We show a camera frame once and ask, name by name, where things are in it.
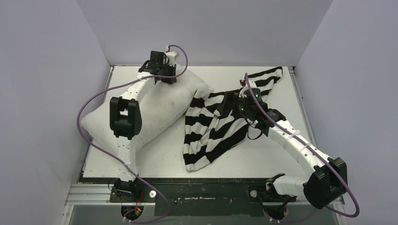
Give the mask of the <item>white pillow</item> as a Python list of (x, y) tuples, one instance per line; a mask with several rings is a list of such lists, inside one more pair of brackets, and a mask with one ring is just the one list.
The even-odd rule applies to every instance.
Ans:
[[(189, 107), (193, 93), (205, 83), (190, 70), (177, 78), (175, 87), (153, 87), (141, 102), (143, 125), (133, 137), (132, 145), (137, 150), (156, 138), (181, 117)], [(116, 138), (110, 129), (109, 103), (103, 103), (81, 120), (82, 127), (107, 151), (118, 151)]]

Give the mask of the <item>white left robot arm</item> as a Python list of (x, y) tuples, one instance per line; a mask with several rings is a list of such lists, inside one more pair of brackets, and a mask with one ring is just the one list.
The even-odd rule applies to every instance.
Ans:
[(119, 97), (109, 101), (110, 129), (116, 138), (118, 157), (124, 165), (130, 164), (130, 145), (143, 125), (141, 102), (153, 87), (175, 87), (178, 56), (178, 52), (170, 49), (151, 51), (150, 59), (138, 69), (136, 81)]

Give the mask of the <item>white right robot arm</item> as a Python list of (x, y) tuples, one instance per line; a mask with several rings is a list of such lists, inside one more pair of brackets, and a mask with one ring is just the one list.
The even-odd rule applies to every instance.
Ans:
[(260, 90), (245, 90), (244, 96), (228, 91), (218, 111), (222, 116), (233, 116), (253, 122), (254, 127), (288, 152), (303, 168), (307, 178), (279, 173), (266, 181), (266, 196), (273, 201), (283, 195), (297, 196), (315, 208), (323, 209), (347, 192), (347, 165), (341, 158), (322, 153), (293, 128), (277, 109), (268, 108), (261, 100)]

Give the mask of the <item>black white striped pillowcase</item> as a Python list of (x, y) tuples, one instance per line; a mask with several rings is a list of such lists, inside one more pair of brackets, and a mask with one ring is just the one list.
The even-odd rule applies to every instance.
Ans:
[(183, 159), (185, 169), (195, 172), (213, 163), (247, 136), (248, 122), (229, 110), (218, 110), (226, 92), (215, 92), (206, 83), (194, 91), (184, 117)]

